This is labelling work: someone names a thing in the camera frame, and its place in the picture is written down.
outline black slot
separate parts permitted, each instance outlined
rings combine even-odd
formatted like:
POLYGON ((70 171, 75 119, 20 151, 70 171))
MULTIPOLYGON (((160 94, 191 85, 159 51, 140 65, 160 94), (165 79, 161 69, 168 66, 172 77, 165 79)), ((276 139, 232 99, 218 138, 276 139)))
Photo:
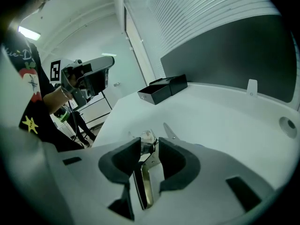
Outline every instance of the black slot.
POLYGON ((243 206, 245 212, 250 211, 261 202, 261 199, 240 177, 227 179, 226 182, 243 206))
POLYGON ((80 157, 72 157, 72 158, 62 160, 62 161, 64 162, 65 165, 69 165, 69 164, 81 161, 81 158, 80 157))
POLYGON ((135 215, 133 214, 130 194, 129 194, 130 185, 127 183, 124 186, 122 197, 114 201, 108 208, 123 217, 126 217, 132 221, 135 220, 135 215))

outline white curved table surface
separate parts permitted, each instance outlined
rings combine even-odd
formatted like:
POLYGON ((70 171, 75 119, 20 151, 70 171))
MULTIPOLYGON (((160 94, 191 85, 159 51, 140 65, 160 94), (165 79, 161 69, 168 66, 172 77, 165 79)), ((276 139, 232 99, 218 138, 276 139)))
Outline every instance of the white curved table surface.
POLYGON ((150 129, 157 138, 167 137, 164 122, 181 140, 233 156, 273 188, 288 181, 299 159, 299 112, 243 91, 200 84, 189 84, 158 105, 141 100, 137 93, 120 99, 93 147, 128 140, 129 132, 140 136, 150 129), (295 124, 295 139, 281 130, 283 116, 295 124))

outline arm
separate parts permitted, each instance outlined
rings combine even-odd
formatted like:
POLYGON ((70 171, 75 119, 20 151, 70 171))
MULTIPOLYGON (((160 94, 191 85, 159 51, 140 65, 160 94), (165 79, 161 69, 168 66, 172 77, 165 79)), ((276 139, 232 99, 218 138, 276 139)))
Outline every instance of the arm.
POLYGON ((62 93, 61 88, 59 87, 55 91, 48 93, 43 97, 43 101, 48 108, 49 114, 56 112, 61 106, 63 106, 72 98, 70 94, 66 95, 69 98, 62 93))
MULTIPOLYGON (((75 75, 71 75, 69 81, 72 86, 75 86, 76 85, 75 75)), ((40 87, 41 87, 43 101, 46 107, 48 108, 49 114, 53 114, 67 101, 72 99, 72 95, 66 92, 64 92, 65 93, 64 94, 60 86, 57 89, 55 89, 50 84, 49 79, 46 76, 43 69, 41 69, 40 87)))
MULTIPOLYGON (((41 60, 39 58, 38 50, 37 47, 33 44, 30 43, 30 48, 31 48, 31 53, 32 56, 39 67, 39 85, 41 89, 41 95, 43 98, 43 101, 48 108, 49 114, 53 114, 56 112, 61 106, 63 106, 67 101, 72 99, 71 94, 64 95, 62 92, 61 88, 59 87, 58 89, 55 89, 49 82, 48 77, 46 76, 42 66, 41 66, 41 60)), ((69 79, 69 82, 72 86, 76 85, 76 78, 75 75, 72 75, 69 79)))

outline black cable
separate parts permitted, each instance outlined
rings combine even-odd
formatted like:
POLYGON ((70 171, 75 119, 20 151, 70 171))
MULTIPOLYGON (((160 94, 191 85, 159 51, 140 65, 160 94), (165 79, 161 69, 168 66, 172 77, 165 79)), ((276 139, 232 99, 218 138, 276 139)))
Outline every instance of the black cable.
POLYGON ((74 119, 74 123, 75 123, 75 137, 73 138, 73 141, 75 141, 76 137, 77 137, 77 123, 76 123, 76 118, 75 118, 75 114, 73 111, 73 108, 71 107, 70 101, 68 101, 69 103, 69 107, 71 109, 72 115, 73 115, 73 119, 74 119))
POLYGON ((105 96, 104 92, 103 92, 103 91, 101 91, 101 93, 102 93, 103 97, 105 98, 105 100, 106 100, 107 104, 109 105, 109 107, 110 107, 110 108, 111 108, 111 110, 112 110, 112 107, 111 107, 111 105, 109 104, 109 102, 107 101, 107 98, 106 98, 106 96, 105 96))

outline person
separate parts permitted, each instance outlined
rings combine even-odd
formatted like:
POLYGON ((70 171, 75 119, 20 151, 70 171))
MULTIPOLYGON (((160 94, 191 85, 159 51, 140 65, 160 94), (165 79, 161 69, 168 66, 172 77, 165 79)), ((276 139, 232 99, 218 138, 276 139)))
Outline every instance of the person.
POLYGON ((87 147, 90 146, 90 143, 84 139, 83 135, 79 131, 79 127, 86 133, 87 136, 90 137, 91 140, 95 140, 96 136, 89 130, 89 128, 86 126, 85 121, 81 117, 80 113, 78 111, 72 112, 72 110, 68 107, 68 105, 62 106, 60 109, 58 109, 54 115, 61 121, 61 122, 67 122, 71 128, 74 130, 74 132, 77 134, 77 137, 79 141, 81 141, 84 145, 87 147))
MULTIPOLYGON (((37 48, 18 32, 21 21, 36 10, 41 10, 47 1, 49 0, 28 0, 10 23, 2 43, 24 85, 33 91, 19 128, 35 134, 43 142, 53 143, 58 151, 82 149, 83 146, 60 132, 50 118, 50 114, 72 99, 72 95, 63 92, 61 87, 54 89, 41 67, 37 48)), ((75 75, 68 79, 72 86, 76 86, 75 75)))

